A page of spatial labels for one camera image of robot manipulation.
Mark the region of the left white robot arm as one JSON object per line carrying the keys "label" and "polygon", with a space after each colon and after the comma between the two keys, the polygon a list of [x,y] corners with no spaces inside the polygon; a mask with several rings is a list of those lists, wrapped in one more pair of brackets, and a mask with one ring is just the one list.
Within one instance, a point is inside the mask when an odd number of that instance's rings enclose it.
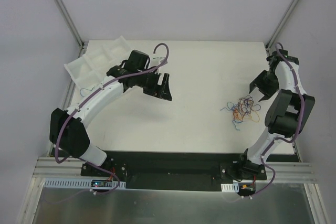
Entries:
{"label": "left white robot arm", "polygon": [[110,68],[102,82],[80,102],[65,110],[55,109],[51,114],[49,133],[55,150],[63,150],[70,157],[92,163],[92,169],[99,176],[108,175],[111,170],[108,155],[91,142],[87,127],[107,105],[133,87],[141,88],[146,95],[172,100],[170,75],[159,73],[167,58],[160,60],[157,66],[151,66],[150,62],[149,55],[133,50],[128,59]]}

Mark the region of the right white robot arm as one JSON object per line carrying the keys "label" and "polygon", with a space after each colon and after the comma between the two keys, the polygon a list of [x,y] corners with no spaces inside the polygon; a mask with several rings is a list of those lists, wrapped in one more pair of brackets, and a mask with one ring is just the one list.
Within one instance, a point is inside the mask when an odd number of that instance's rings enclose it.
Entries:
{"label": "right white robot arm", "polygon": [[249,85],[258,89],[265,101],[275,99],[265,116],[265,130],[256,143],[240,156],[236,173],[242,179],[258,175],[268,156],[282,143],[293,143],[302,132],[315,104],[299,78],[299,60],[283,48],[267,57],[269,69],[261,72]]}

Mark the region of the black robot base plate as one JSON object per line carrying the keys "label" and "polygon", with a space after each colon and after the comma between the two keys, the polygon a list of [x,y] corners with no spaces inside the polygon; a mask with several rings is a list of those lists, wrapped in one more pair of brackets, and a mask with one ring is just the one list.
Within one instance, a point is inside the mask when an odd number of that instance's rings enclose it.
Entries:
{"label": "black robot base plate", "polygon": [[81,176],[114,172],[127,189],[220,191],[222,184],[267,179],[245,154],[108,151],[104,171],[83,164]]}

